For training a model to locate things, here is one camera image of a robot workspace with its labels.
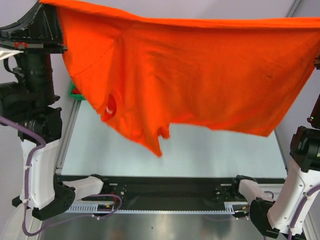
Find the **red part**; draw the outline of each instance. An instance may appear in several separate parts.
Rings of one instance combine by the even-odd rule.
[[[23,46],[24,48],[27,48],[28,47],[28,43],[22,42],[22,41],[15,41],[14,42],[14,47],[15,48],[18,49],[20,46]]]
[[[73,89],[71,92],[72,94],[81,94],[81,92],[77,88]]]

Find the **white table surface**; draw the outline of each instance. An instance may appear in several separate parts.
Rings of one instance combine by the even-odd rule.
[[[274,133],[259,137],[172,124],[160,139],[163,157],[131,142],[81,103],[62,169],[64,175],[285,178]]]

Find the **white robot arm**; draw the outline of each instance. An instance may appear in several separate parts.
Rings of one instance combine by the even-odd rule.
[[[277,200],[264,193],[253,178],[237,176],[235,188],[250,205],[250,219],[262,235],[305,239],[303,224],[320,190],[320,131],[300,126],[290,144],[292,161]]]
[[[24,161],[22,192],[12,204],[32,209],[41,221],[65,212],[75,200],[100,194],[109,184],[98,175],[54,182],[62,109],[50,107],[60,98],[54,93],[50,54],[66,50],[54,6],[37,2],[20,20],[0,27],[0,60],[17,79],[0,84],[0,124],[18,130]],[[9,68],[9,57],[17,67]],[[29,236],[37,234],[29,233],[25,223],[22,228]]]

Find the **cable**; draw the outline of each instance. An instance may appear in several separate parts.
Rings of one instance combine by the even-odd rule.
[[[314,186],[313,188],[311,188],[307,193],[306,195],[304,195],[303,199],[301,200],[301,202],[299,203],[296,211],[295,211],[295,214],[293,215],[293,218],[291,220],[291,223],[289,225],[289,233],[288,233],[288,237],[287,237],[287,240],[292,240],[292,231],[291,229],[293,229],[297,223],[297,220],[300,216],[300,213],[302,211],[302,209],[304,208],[307,200],[308,200],[308,197],[310,197],[312,194],[314,194],[315,192],[319,191],[320,190],[320,184],[317,185],[317,186]]]
[[[47,227],[54,227],[54,226],[57,226],[59,224],[63,224],[63,223],[66,223],[66,222],[69,222],[71,220],[74,220],[74,219],[78,219],[78,218],[82,218],[82,217],[95,217],[94,215],[88,215],[88,214],[83,214],[83,215],[80,215],[80,216],[76,216],[76,217],[72,217],[72,218],[69,218],[65,221],[61,221],[61,222],[58,222],[58,223],[55,223],[55,224],[51,224],[50,225],[50,222],[47,221],[43,224],[42,228],[40,228],[40,230],[38,230],[37,232],[28,232],[27,230],[27,226],[26,226],[26,217],[27,217],[27,209],[28,209],[28,200],[29,200],[29,175],[30,175],[30,168],[31,168],[31,161],[32,161],[32,157],[34,155],[34,153],[39,150],[39,149],[43,149],[45,146],[46,146],[46,141],[41,137],[39,136],[38,134],[34,133],[33,131],[3,117],[3,116],[0,116],[0,123],[1,124],[4,124],[6,126],[10,126],[24,134],[27,134],[29,135],[31,138],[35,139],[37,142],[40,143],[40,145],[37,145],[36,147],[34,147],[28,154],[28,157],[26,159],[26,163],[25,163],[25,173],[24,173],[24,199],[25,201],[23,201],[23,204],[24,204],[24,217],[23,217],[23,222],[22,222],[22,231],[23,233],[28,236],[28,237],[33,237],[33,236],[36,236],[38,235],[39,233],[41,233],[43,230],[45,230]],[[110,213],[108,213],[106,216],[98,216],[96,217],[97,220],[99,219],[105,219],[107,217],[110,217],[112,216],[116,211],[118,211],[121,206],[122,206],[122,199],[121,197],[117,196],[117,195],[114,195],[114,194],[97,194],[97,195],[92,195],[90,197],[114,197],[114,198],[117,198],[119,199],[119,206],[114,209],[113,211],[111,211]]]
[[[275,199],[275,194],[272,191],[264,191],[265,194],[271,194],[271,198]]]

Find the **green object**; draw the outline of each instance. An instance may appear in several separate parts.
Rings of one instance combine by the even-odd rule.
[[[82,94],[73,94],[72,90],[75,89],[76,86],[72,83],[71,87],[70,87],[70,91],[69,91],[69,96],[74,98],[75,100],[78,101],[83,101],[86,100],[84,96],[82,96]]]

